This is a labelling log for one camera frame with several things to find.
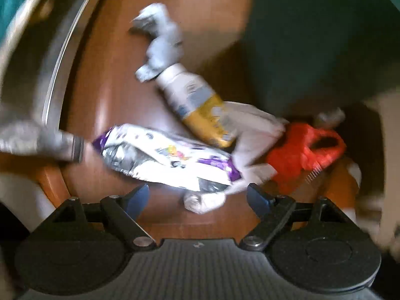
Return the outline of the purple white snack wrapper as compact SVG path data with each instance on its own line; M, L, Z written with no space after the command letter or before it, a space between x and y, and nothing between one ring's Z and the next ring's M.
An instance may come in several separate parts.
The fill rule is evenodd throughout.
M111 127L92 145L106 166L143 182L212 193L224 192L241 179L231 154L138 125Z

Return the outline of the red plastic bag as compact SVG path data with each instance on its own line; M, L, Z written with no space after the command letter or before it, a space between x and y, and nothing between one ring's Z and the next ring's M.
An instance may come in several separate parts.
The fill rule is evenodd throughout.
M345 150L345 142L334 130L293 122L286 126L283 142L266 155L266 163L276 171L271 180L276 183L279 194L289 195L295 190L294 181L302 172L326 169Z

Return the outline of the white paper towel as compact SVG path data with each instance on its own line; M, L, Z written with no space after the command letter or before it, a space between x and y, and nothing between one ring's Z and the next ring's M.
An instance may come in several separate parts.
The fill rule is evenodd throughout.
M225 204L228 195L243 192L250 183L263 184L276 173L271 165L257 162L284 135L288 121L249 104L226 101L224 105L229 119L239 133L232 159L241 178L222 192L185 194L185 209L196 214L220 208Z

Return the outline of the white yellow bottle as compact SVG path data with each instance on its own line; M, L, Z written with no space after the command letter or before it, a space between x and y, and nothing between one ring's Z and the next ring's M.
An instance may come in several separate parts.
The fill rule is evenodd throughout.
M176 116L201 141L222 149L234 144L237 130L229 112L202 76L174 64L156 78L156 83Z

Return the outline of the grey white paper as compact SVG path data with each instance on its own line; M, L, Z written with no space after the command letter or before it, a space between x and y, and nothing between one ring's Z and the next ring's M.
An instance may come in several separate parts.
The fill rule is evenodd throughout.
M180 27L162 3L152 3L140 10L131 21L130 31L146 35L150 44L146 62L135 72L140 82L150 81L183 57L183 35Z

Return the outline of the dark teal trash bin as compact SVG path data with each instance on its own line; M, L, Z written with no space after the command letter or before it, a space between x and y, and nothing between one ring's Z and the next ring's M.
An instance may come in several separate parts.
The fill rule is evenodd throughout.
M316 115L399 85L399 0L253 0L241 43L258 107Z

